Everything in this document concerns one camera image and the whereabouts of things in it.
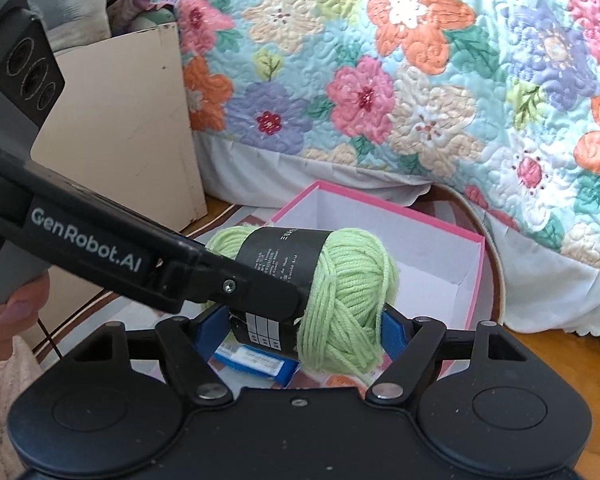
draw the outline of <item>green yarn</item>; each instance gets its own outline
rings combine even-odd
[[[235,259],[258,229],[229,227],[206,247]],[[380,363],[385,302],[393,303],[398,272],[380,240],[360,229],[332,232],[320,252],[298,330],[298,355],[310,369],[361,376]]]

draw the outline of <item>cardboard box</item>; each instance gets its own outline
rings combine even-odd
[[[66,80],[32,158],[179,231],[206,214],[174,23],[57,54]],[[51,269],[52,332],[101,291]],[[26,333],[35,346],[38,327]]]
[[[400,269],[394,307],[448,328],[472,324],[482,275],[482,236],[418,211],[327,182],[315,182],[271,219],[279,227],[357,227],[377,236]]]

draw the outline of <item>black label band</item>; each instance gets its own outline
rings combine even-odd
[[[293,283],[301,301],[292,318],[277,323],[261,316],[232,312],[236,339],[245,344],[296,356],[296,319],[302,317],[320,252],[331,231],[261,227],[240,247],[236,261]]]

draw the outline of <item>hand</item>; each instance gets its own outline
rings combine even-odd
[[[13,337],[38,321],[38,311],[49,298],[49,275],[44,273],[34,282],[16,290],[6,304],[0,305],[0,361],[13,354]]]

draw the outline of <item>pink box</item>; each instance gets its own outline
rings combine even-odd
[[[484,259],[484,237],[346,187],[317,181],[284,206],[271,224],[335,231],[357,227],[377,236],[400,269],[394,307],[469,329]]]

